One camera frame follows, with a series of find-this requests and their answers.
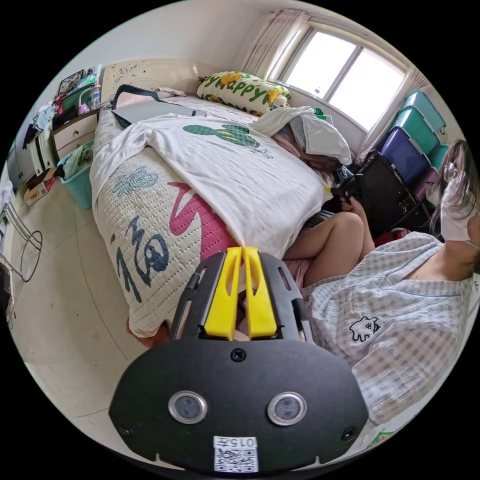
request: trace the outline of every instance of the bottle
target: bottle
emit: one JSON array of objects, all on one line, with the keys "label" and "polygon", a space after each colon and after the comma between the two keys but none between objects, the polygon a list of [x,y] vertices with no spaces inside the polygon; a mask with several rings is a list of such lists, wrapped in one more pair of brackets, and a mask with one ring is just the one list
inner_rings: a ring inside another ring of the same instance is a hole
[{"label": "bottle", "polygon": [[100,85],[96,83],[90,93],[91,98],[91,110],[96,110],[100,108]]}]

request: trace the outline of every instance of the qr code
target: qr code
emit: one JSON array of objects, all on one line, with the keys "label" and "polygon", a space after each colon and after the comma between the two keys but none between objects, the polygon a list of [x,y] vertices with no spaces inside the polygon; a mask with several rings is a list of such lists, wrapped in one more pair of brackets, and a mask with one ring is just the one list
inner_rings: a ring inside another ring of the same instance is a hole
[{"label": "qr code", "polygon": [[216,448],[215,471],[237,473],[258,472],[257,449]]}]

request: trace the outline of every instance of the purple storage bin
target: purple storage bin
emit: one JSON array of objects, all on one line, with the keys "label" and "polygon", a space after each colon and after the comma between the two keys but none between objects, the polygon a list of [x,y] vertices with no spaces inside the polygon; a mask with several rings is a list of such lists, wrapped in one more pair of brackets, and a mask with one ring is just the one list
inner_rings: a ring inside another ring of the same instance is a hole
[{"label": "purple storage bin", "polygon": [[432,167],[425,171],[416,180],[412,186],[412,192],[417,200],[423,200],[427,194],[427,190],[435,185],[440,178],[439,172],[436,168]]},{"label": "purple storage bin", "polygon": [[381,149],[381,154],[394,165],[395,170],[408,185],[431,166],[428,157],[420,151],[409,134],[400,127],[394,127],[390,131]]}]

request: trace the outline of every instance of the cartoon bear print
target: cartoon bear print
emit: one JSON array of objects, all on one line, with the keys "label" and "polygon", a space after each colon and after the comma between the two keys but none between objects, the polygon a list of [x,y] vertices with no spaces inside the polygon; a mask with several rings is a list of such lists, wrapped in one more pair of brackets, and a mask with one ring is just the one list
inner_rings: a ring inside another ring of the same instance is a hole
[{"label": "cartoon bear print", "polygon": [[372,318],[363,316],[360,320],[353,323],[350,327],[350,330],[353,333],[353,341],[365,342],[365,340],[369,339],[370,336],[380,328],[380,325],[377,324],[378,320],[379,319],[376,316],[373,316]]}]

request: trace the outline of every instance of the teal basket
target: teal basket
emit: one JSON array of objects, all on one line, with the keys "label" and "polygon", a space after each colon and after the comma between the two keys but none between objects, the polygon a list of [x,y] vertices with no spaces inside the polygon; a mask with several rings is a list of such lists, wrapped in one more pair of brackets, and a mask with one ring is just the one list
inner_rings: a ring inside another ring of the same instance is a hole
[{"label": "teal basket", "polygon": [[[94,146],[94,141],[88,141],[85,143],[87,147],[92,148]],[[63,165],[70,157],[73,152],[70,152],[68,155],[64,156],[59,162],[58,165]],[[90,167],[76,173],[72,178],[68,180],[63,180],[60,178],[62,185],[65,185],[70,192],[71,196],[78,203],[78,206],[83,210],[89,210],[92,208],[92,185],[90,183]]]},{"label": "teal basket", "polygon": [[440,144],[439,137],[414,107],[402,108],[397,115],[394,127],[401,127],[415,140],[421,151],[428,155]]}]

